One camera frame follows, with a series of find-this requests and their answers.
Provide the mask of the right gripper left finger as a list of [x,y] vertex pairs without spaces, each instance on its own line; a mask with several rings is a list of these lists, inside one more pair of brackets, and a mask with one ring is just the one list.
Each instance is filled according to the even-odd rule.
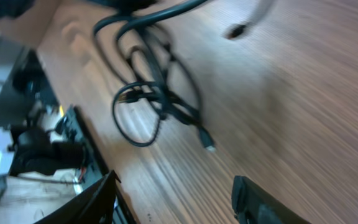
[[64,206],[34,224],[112,223],[117,181],[117,174],[110,171]]

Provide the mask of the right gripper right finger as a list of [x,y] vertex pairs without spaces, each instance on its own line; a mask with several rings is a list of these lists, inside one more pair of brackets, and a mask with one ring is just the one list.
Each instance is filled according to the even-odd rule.
[[245,176],[234,177],[231,203],[240,224],[310,224]]

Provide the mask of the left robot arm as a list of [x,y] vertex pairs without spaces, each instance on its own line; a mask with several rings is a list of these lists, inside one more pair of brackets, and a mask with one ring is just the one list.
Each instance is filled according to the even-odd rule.
[[42,128],[0,127],[0,198],[7,188],[8,175],[27,172],[54,175],[60,169],[78,169],[85,161],[81,144],[51,141]]

